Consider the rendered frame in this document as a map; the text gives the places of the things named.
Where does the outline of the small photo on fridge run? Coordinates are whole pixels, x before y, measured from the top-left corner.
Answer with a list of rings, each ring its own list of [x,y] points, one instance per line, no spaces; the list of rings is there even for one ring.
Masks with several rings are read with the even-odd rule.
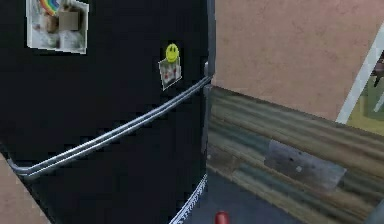
[[[172,63],[163,59],[158,65],[163,90],[166,90],[182,78],[180,58],[177,58]]]

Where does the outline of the small red object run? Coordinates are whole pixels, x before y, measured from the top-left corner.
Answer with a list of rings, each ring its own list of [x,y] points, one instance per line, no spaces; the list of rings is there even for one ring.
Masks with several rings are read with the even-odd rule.
[[[218,211],[214,217],[214,224],[230,224],[230,218],[226,211]]]

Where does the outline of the rainbow photo on fridge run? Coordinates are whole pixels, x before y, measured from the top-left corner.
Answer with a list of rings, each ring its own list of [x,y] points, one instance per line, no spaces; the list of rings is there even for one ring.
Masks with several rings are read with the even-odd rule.
[[[89,5],[81,0],[25,0],[27,46],[70,54],[87,51]]]

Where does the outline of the yellow smiley magnet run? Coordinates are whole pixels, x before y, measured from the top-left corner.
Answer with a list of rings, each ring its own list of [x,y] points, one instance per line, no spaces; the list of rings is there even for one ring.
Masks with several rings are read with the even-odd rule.
[[[166,48],[166,60],[169,63],[173,63],[179,57],[179,49],[176,44],[169,44]]]

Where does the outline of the black fridge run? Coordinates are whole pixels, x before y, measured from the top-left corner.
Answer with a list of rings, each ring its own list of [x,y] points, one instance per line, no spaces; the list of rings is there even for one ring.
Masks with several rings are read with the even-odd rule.
[[[0,154],[49,224],[184,224],[208,179],[215,0],[81,1],[85,54],[29,48],[25,0],[0,0]]]

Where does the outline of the white framed doorway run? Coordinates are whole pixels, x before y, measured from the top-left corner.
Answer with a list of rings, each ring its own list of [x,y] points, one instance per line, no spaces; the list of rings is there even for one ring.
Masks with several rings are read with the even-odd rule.
[[[361,93],[367,84],[369,77],[379,60],[382,52],[384,51],[384,21],[379,27],[379,30],[374,38],[374,41],[369,48],[369,51],[358,71],[352,87],[340,109],[336,118],[336,122],[346,124],[349,116],[351,115]]]

